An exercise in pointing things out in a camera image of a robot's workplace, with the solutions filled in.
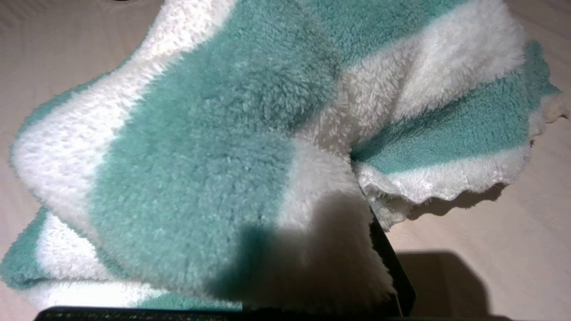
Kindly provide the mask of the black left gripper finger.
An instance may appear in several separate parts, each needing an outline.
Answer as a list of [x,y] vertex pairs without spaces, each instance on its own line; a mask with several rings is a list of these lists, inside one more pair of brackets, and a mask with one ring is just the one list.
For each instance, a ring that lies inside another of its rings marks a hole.
[[394,288],[394,293],[388,295],[388,300],[377,308],[377,312],[382,317],[410,317],[416,301],[416,292],[375,216],[370,224],[370,238],[373,249],[388,269]]

